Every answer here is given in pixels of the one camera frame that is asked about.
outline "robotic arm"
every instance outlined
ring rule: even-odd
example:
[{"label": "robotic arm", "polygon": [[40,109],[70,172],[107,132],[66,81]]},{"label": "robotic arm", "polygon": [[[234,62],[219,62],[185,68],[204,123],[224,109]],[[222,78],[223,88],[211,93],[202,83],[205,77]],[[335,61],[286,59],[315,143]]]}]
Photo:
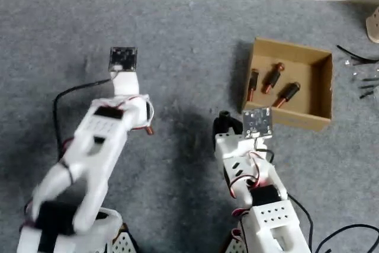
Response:
[{"label": "robotic arm", "polygon": [[[139,94],[136,53],[134,48],[112,49],[110,72],[115,96],[92,101],[63,157],[34,190],[29,207],[32,226],[22,228],[18,253],[40,252],[41,245],[47,253],[92,252],[91,247],[104,248],[117,235],[121,216],[101,208],[108,180],[128,132],[146,129],[152,134],[154,116],[149,96]],[[50,202],[78,179],[86,181],[87,189],[77,209]],[[46,248],[43,239],[51,237],[55,238],[53,246]]]},{"label": "robotic arm", "polygon": [[243,112],[243,124],[222,111],[213,126],[215,156],[240,208],[238,227],[222,252],[310,253],[287,190],[267,161],[271,110]]}]

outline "copper cylinder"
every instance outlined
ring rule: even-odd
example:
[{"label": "copper cylinder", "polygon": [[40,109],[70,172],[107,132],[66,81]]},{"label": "copper cylinder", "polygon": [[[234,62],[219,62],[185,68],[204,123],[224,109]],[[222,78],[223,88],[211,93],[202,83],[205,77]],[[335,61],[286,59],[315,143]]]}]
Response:
[{"label": "copper cylinder", "polygon": [[149,136],[152,136],[154,134],[154,130],[152,127],[146,127],[145,129]]},{"label": "copper cylinder", "polygon": [[285,102],[285,98],[279,98],[275,101],[275,103],[273,103],[273,107],[275,108],[280,108]]}]

